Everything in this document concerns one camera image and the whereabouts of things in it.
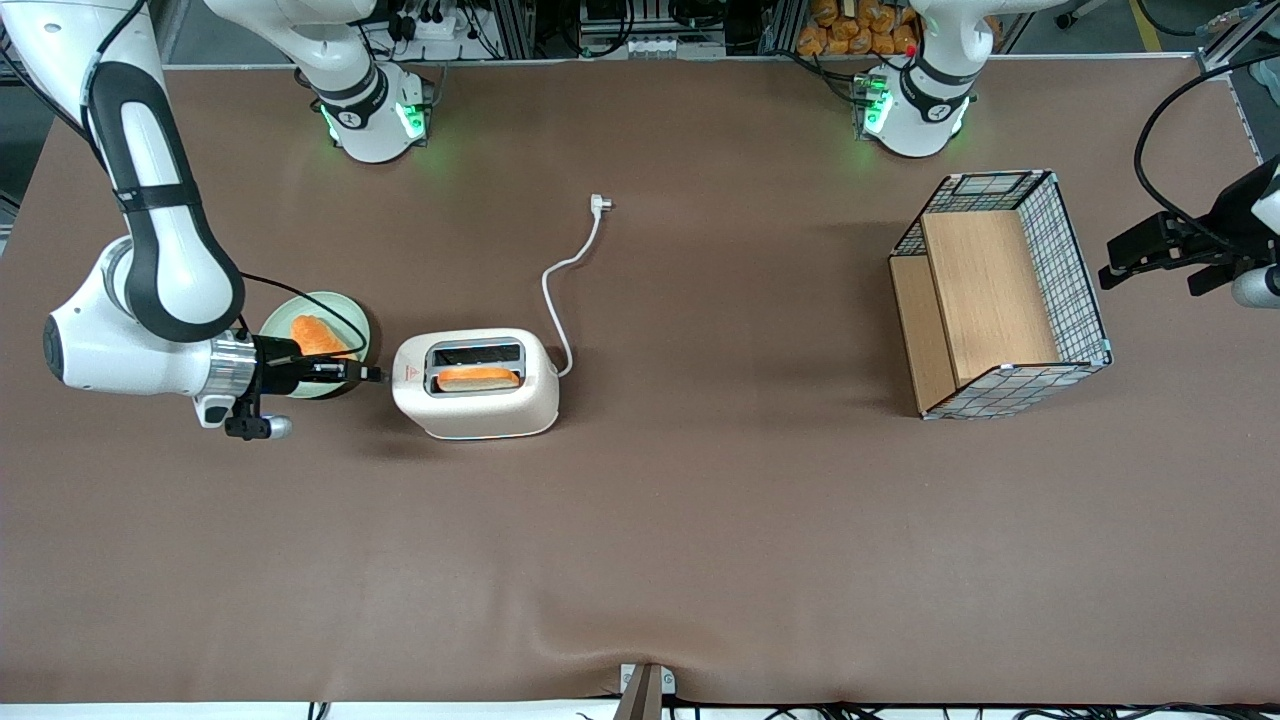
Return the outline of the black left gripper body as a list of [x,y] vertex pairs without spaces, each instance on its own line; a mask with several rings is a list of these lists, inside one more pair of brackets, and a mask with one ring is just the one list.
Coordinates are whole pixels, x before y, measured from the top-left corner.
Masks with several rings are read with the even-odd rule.
[[1267,160],[1230,183],[1207,215],[1210,229],[1233,252],[1257,263],[1277,261],[1279,160]]

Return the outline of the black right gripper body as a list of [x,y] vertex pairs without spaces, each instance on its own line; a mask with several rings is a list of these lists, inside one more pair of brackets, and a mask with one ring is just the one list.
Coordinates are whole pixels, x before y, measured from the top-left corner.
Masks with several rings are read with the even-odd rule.
[[291,338],[255,337],[256,368],[253,389],[259,395],[287,396],[297,391],[305,364],[303,354]]

